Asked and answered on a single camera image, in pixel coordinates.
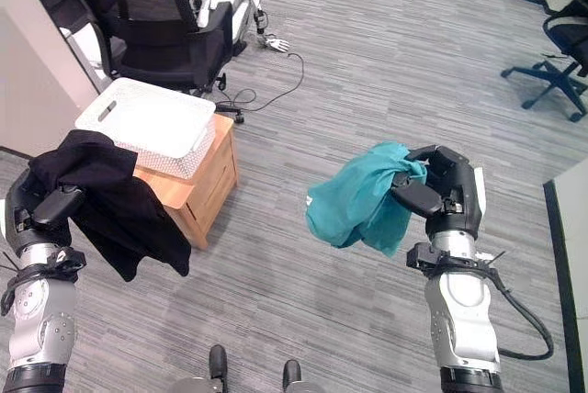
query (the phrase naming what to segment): chair seat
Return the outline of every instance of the chair seat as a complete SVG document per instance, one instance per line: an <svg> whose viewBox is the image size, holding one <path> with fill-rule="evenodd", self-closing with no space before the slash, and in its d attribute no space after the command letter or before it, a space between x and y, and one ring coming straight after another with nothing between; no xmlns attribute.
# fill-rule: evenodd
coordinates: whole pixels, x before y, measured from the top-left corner
<svg viewBox="0 0 588 393"><path fill-rule="evenodd" d="M550 24L546 33L563 53L570 55L582 67L588 67L588 21Z"/></svg>
<svg viewBox="0 0 588 393"><path fill-rule="evenodd" d="M196 88L209 82L209 68L218 67L223 55L223 42L205 41L205 58L190 60L189 44L183 46L129 46L115 61L113 68L121 76L169 88Z"/></svg>

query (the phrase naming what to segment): wooden nightstand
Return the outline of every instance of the wooden nightstand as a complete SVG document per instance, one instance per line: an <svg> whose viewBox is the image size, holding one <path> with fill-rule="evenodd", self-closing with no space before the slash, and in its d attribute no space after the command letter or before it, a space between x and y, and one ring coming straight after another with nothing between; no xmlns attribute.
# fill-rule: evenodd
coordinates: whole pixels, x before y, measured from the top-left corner
<svg viewBox="0 0 588 393"><path fill-rule="evenodd" d="M210 227L239 179L233 120L221 115L214 115L214 119L215 139L191 179L180 179L142 166L137 166L134 173L149 184L179 229L199 249L209 246L206 236Z"/></svg>

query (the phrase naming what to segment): blue chair base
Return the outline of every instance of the blue chair base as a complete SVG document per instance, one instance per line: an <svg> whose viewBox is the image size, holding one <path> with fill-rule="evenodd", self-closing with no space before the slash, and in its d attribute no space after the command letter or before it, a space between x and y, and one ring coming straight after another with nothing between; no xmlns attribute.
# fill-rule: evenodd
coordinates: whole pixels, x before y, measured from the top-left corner
<svg viewBox="0 0 588 393"><path fill-rule="evenodd" d="M570 116L571 122L578 122L580 119L586 116L586 114L588 114L588 112L586 111L586 105L582 102L582 99L580 98L582 93L584 93L584 91L588 89L588 85L570 78L571 73L578 68L578 65L578 62L572 62L562 72L551 62L543 61L535 64L530 69L527 69L525 67L511 67L510 69L502 71L500 75L502 76L502 78L506 78L512 72L519 72L527 74L529 76L533 76L534 78L549 81L549 86L545 90L543 90L543 92L539 96L537 96L535 99L525 101L522 107L524 109L531 108L539 99L541 99L543 96L545 96L547 93L549 93L551 90L557 87L580 110L579 113L574 113Z"/></svg>

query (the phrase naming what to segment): teal shirt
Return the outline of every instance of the teal shirt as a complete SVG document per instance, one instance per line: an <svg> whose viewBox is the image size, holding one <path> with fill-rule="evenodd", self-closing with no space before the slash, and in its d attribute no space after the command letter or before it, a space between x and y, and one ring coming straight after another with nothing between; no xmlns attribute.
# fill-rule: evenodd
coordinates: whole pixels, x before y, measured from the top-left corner
<svg viewBox="0 0 588 393"><path fill-rule="evenodd" d="M404 160L408 153L399 143L381 143L346 164L329 182L309 189L306 221L312 234L335 248L361 240L392 257L411 218L411 211L390 193L392 179L398 172L422 183L426 179L422 163Z"/></svg>

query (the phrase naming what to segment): black office chair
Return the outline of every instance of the black office chair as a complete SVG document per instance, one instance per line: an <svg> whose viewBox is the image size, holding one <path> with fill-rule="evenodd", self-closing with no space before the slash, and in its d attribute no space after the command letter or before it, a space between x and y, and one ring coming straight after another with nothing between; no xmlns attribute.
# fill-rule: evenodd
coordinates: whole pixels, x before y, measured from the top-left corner
<svg viewBox="0 0 588 393"><path fill-rule="evenodd" d="M226 87L221 69L232 57L232 7L220 4L205 28L199 28L188 0L78 0L87 11L100 45L102 68L110 77L128 77L148 84L210 92L215 82ZM111 40L124 41L113 54ZM236 113L238 107L217 106Z"/></svg>
<svg viewBox="0 0 588 393"><path fill-rule="evenodd" d="M502 71L501 76L505 78L512 72L520 72L549 81L549 86L539 96L525 101L522 107L529 109L549 91L558 87L580 110L570 116L571 122L578 122L586 116L586 105L582 102L581 95L588 89L588 85L571 78L571 74L578 67L578 76L585 77L588 74L588 0L573 0L561 12L549 17L543 23L543 29L561 52L571 56L574 61L563 71L544 60L530 69L512 67Z"/></svg>

